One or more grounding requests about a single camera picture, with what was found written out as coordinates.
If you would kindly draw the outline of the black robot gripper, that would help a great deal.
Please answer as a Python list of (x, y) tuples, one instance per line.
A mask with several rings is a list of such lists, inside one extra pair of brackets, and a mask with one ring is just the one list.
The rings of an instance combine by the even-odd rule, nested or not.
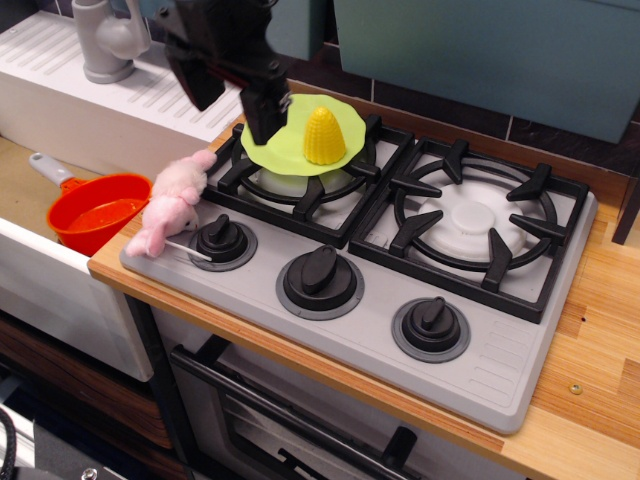
[(274, 1), (174, 1), (154, 20), (165, 31), (165, 55), (190, 102), (207, 110), (227, 81), (241, 89), (256, 145), (286, 124), (291, 91), (286, 69), (266, 39)]

